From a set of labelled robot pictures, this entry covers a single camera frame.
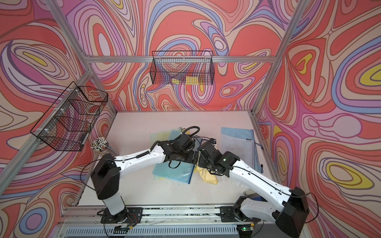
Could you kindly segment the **yellow wiping cloth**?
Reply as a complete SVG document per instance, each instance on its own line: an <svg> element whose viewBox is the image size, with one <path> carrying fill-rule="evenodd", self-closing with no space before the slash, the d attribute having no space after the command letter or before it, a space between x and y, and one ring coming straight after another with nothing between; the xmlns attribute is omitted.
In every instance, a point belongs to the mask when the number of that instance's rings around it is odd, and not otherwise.
<svg viewBox="0 0 381 238"><path fill-rule="evenodd" d="M212 175L207 169L201 168L199 166L195 167L195 172L199 173L201 179L209 184L217 185L218 179L215 175Z"/></svg>

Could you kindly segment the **light blue mesh document bag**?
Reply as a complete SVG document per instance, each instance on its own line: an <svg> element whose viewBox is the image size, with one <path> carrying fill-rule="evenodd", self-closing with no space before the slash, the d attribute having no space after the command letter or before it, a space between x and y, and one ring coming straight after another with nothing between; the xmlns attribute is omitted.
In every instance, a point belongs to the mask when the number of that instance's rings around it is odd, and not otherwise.
<svg viewBox="0 0 381 238"><path fill-rule="evenodd" d="M233 129L233 128L221 128L221 135L227 135L239 139L252 140L255 144L255 167L253 168L259 173L263 172L263 168L259 162L258 152L257 152L257 143L255 141L255 135L253 130L247 129Z"/></svg>

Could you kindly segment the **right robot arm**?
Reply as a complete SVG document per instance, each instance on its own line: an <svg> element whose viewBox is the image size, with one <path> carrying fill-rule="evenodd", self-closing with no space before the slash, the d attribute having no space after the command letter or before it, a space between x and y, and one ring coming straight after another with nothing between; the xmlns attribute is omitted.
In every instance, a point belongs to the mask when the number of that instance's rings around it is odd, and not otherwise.
<svg viewBox="0 0 381 238"><path fill-rule="evenodd" d="M307 195L299 187L294 189L280 185L252 169L237 155L221 153L211 141L198 147L199 162L211 174L236 180L263 198L251 200L241 196L232 207L231 216L240 222L261 219L273 222L283 233L298 238L309 214Z"/></svg>

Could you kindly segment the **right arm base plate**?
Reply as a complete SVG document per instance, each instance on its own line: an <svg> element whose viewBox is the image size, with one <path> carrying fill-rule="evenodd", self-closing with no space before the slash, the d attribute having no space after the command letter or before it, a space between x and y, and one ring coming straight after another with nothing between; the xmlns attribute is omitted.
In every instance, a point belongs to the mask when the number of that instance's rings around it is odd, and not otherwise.
<svg viewBox="0 0 381 238"><path fill-rule="evenodd" d="M220 217L222 222L250 222L256 224L261 221L258 218L247 217L240 209L232 206L221 206L220 212L216 213L216 216Z"/></svg>

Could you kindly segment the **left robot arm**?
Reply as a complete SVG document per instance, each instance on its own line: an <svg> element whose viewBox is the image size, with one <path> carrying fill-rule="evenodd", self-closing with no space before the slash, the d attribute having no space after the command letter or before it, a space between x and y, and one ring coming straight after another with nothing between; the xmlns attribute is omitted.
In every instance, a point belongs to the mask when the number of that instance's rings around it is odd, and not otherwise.
<svg viewBox="0 0 381 238"><path fill-rule="evenodd" d="M178 165L196 164L194 136L199 131L200 127L192 126L175 139L154 142L147 150L115 157L109 153L99 159L90 176L97 198L103 201L109 214L127 217L128 210L119 193L120 180L127 174L161 163L168 163L169 168L176 169L171 166L173 161Z"/></svg>

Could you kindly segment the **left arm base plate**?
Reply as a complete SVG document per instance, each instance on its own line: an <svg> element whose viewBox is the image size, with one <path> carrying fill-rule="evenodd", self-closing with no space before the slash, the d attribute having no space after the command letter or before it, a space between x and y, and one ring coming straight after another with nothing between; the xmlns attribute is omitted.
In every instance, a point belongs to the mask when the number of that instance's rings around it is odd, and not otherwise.
<svg viewBox="0 0 381 238"><path fill-rule="evenodd" d="M102 224L139 224L142 219L143 208L125 207L116 215L112 215L108 208L98 213L101 216Z"/></svg>

